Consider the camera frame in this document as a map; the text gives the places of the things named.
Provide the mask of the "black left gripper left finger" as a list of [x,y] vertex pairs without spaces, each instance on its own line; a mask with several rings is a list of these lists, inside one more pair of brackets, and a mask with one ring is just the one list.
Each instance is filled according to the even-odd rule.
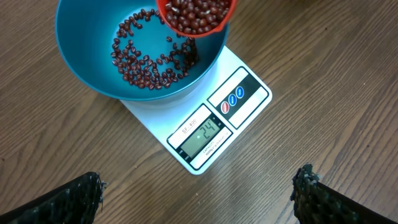
[[87,172],[1,215],[1,223],[92,224],[105,189],[98,173]]

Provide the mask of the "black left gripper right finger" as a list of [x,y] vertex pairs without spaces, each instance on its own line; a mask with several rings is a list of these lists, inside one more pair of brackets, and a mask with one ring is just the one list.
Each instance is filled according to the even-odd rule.
[[305,164],[293,176],[294,215],[301,224],[397,224],[320,182]]

